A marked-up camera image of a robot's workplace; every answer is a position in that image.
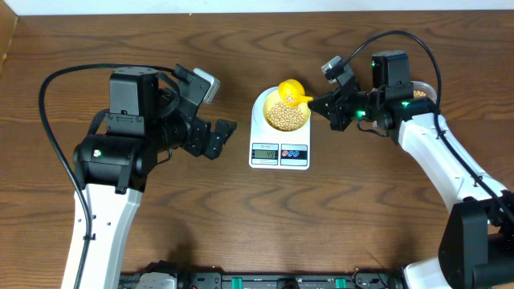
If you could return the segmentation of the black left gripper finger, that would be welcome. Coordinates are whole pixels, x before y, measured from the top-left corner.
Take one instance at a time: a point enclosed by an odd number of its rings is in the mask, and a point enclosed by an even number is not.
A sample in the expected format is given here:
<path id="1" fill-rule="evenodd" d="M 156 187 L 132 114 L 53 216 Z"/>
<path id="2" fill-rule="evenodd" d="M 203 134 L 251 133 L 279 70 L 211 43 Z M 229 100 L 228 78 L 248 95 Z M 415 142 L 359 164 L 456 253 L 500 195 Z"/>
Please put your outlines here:
<path id="1" fill-rule="evenodd" d="M 237 128 L 237 123 L 234 121 L 217 120 L 213 132 L 213 140 L 215 147 L 223 147 L 227 140 L 232 136 Z"/>
<path id="2" fill-rule="evenodd" d="M 225 139 L 219 134 L 211 134 L 206 138 L 203 155 L 210 160 L 218 158 L 224 148 Z"/>

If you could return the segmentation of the yellow plastic measuring scoop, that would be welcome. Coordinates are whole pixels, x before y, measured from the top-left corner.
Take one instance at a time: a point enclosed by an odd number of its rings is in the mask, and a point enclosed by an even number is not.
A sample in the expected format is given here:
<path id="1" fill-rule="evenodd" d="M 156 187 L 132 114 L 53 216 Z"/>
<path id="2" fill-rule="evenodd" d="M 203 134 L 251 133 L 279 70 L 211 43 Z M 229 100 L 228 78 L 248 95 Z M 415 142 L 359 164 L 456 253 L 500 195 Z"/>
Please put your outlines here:
<path id="1" fill-rule="evenodd" d="M 282 83 L 280 83 L 279 88 L 278 88 L 278 93 L 279 93 L 279 96 L 283 103 L 284 103 L 283 97 L 286 94 L 291 94 L 291 95 L 294 95 L 294 97 L 296 97 L 297 105 L 295 107 L 290 107 L 287 105 L 290 108 L 296 108 L 300 104 L 306 104 L 308 101 L 313 100 L 312 96 L 305 95 L 304 87 L 302 86 L 302 84 L 299 81 L 297 81 L 295 79 L 287 79 L 287 80 L 283 81 Z"/>

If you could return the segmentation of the pale yellow bowl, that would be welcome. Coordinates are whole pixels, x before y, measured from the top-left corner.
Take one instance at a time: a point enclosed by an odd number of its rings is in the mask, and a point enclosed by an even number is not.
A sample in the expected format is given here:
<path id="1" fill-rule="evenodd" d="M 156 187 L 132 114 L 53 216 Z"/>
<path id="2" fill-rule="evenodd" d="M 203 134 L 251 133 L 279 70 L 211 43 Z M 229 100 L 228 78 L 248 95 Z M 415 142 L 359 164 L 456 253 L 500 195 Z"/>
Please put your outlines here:
<path id="1" fill-rule="evenodd" d="M 281 100 L 281 98 L 279 96 L 278 89 L 274 88 L 274 89 L 271 90 L 271 93 L 266 97 L 266 99 L 264 101 L 264 105 L 263 105 L 263 116 L 264 116 L 264 119 L 265 119 L 266 122 L 267 122 L 267 120 L 266 120 L 266 113 L 271 108 L 271 106 L 273 104 L 277 103 L 277 102 L 282 102 L 282 100 Z M 308 109 L 306 104 L 300 104 L 297 108 L 300 108 L 301 111 L 305 114 L 305 116 L 307 118 L 305 123 L 304 123 L 304 125 L 302 126 L 302 127 L 304 127 L 306 125 L 306 123 L 310 119 L 310 115 L 311 115 L 310 110 Z"/>

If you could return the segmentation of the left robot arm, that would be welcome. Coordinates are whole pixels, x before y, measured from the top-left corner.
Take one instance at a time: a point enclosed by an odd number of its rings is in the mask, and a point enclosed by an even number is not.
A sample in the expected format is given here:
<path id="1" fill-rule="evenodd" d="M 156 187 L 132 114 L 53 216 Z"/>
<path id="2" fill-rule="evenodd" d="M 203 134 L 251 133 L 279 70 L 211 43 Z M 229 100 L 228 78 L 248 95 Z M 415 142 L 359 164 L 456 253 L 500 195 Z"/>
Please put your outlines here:
<path id="1" fill-rule="evenodd" d="M 95 116 L 73 153 L 80 189 L 64 288 L 117 287 L 128 232 L 159 153 L 182 148 L 195 157 L 219 157 L 237 124 L 197 116 L 219 86 L 199 68 L 176 66 L 168 75 L 136 66 L 112 72 L 109 108 Z"/>

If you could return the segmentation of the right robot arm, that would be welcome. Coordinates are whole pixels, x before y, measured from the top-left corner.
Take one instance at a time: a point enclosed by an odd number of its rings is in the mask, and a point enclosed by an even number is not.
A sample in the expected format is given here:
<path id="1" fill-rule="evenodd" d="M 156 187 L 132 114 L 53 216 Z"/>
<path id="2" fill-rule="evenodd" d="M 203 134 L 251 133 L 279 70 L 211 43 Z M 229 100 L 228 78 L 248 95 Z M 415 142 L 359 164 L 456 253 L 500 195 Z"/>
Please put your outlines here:
<path id="1" fill-rule="evenodd" d="M 373 123 L 421 166 L 450 214 L 438 254 L 411 263 L 391 288 L 492 288 L 513 281 L 513 194 L 487 174 L 455 139 L 435 103 L 434 89 L 410 78 L 404 51 L 372 56 L 373 86 L 361 90 L 352 68 L 336 56 L 322 68 L 337 85 L 308 107 L 343 131 Z"/>

